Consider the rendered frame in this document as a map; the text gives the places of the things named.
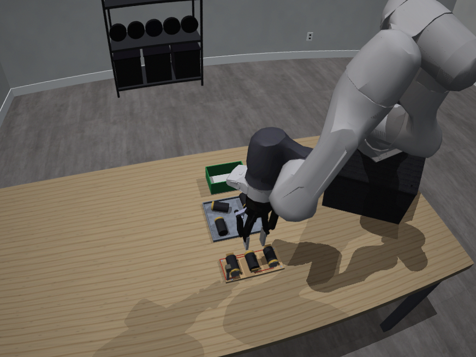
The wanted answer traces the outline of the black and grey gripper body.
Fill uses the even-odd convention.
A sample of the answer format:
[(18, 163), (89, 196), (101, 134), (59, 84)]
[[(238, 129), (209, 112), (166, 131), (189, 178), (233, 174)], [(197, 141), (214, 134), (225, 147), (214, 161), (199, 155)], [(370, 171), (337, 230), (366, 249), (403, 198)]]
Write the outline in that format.
[(253, 201), (247, 195), (246, 195), (246, 204), (243, 208), (246, 208), (245, 214), (247, 214), (251, 218), (253, 217), (255, 212), (259, 212), (259, 217), (264, 217), (263, 212), (266, 212), (266, 211), (270, 212), (272, 210), (272, 206), (270, 202), (260, 203), (257, 201)]

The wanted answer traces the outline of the green open box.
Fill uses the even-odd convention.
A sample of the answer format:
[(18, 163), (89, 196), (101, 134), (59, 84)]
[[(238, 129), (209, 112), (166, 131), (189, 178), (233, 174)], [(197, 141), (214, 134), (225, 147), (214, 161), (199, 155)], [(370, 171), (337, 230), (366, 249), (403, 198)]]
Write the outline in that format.
[(209, 186), (211, 195), (237, 190), (231, 186), (228, 186), (226, 183), (226, 179), (230, 175), (232, 170), (236, 168), (238, 165), (243, 165), (242, 161), (205, 167), (206, 180), (207, 180), (207, 184)]

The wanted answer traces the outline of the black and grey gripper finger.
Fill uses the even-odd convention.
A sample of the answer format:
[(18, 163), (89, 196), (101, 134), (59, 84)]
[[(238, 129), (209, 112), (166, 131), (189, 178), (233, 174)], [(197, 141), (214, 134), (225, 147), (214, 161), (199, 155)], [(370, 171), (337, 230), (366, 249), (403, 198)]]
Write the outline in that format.
[[(269, 212), (263, 212), (264, 217), (261, 218), (262, 227), (260, 231), (260, 243), (262, 246), (265, 246), (265, 241), (267, 235), (270, 233), (269, 230), (274, 230), (277, 224), (277, 220), (279, 215), (275, 214), (274, 210), (271, 211), (270, 219), (269, 219)], [(268, 222), (269, 219), (269, 222)]]
[(245, 250), (248, 250), (250, 233), (252, 231), (254, 223), (256, 222), (257, 218), (259, 217), (259, 213), (255, 212), (252, 218), (250, 216), (247, 216), (245, 226), (243, 227), (243, 219), (244, 219), (245, 209), (246, 208), (244, 208), (240, 211), (235, 210), (234, 213), (235, 213), (236, 222), (237, 222), (237, 232), (239, 234), (239, 237), (243, 237), (243, 245), (245, 247)]

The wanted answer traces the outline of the black battery with gold end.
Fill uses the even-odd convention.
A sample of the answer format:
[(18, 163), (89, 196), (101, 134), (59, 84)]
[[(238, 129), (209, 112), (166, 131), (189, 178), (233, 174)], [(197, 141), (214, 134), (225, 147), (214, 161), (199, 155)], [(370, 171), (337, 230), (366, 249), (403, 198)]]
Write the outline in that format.
[(245, 204), (246, 204), (246, 194), (245, 194), (245, 193), (241, 193), (241, 194), (239, 195), (239, 198), (240, 198), (240, 201), (241, 201), (242, 206), (244, 207)]
[(258, 261), (256, 259), (256, 256), (254, 254), (254, 251), (247, 251), (244, 254), (244, 256), (245, 256), (245, 259), (246, 259), (246, 262), (247, 262), (247, 265), (248, 265), (250, 271), (251, 271), (251, 269), (260, 268), (260, 266), (258, 264)]
[(212, 201), (211, 210), (228, 212), (229, 203), (222, 203), (222, 202)]
[[(239, 268), (239, 265), (238, 265), (238, 262), (237, 262), (237, 259), (236, 259), (235, 255), (233, 255), (233, 254), (229, 255), (225, 259), (226, 259), (227, 264), (230, 264), (230, 266), (231, 266), (230, 275), (234, 271), (240, 271), (240, 268)], [(240, 273), (241, 273), (241, 271), (240, 271)]]
[(216, 228), (219, 236), (225, 236), (228, 233), (225, 221), (223, 217), (217, 217), (215, 219)]
[(263, 252), (269, 266), (271, 263), (278, 261), (272, 246), (265, 247)]

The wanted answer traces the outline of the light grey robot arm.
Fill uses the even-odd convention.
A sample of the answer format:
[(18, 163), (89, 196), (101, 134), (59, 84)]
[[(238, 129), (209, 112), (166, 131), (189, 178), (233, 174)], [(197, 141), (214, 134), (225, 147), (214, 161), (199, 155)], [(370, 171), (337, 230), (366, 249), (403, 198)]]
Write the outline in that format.
[(309, 219), (356, 149), (374, 162), (401, 152), (433, 156), (442, 143), (438, 108), (450, 91), (475, 82), (476, 36), (449, 9), (436, 0), (388, 0), (380, 32), (331, 95), (315, 148), (280, 128), (262, 128), (251, 137), (247, 165), (234, 168), (226, 183), (270, 202), (286, 221)]

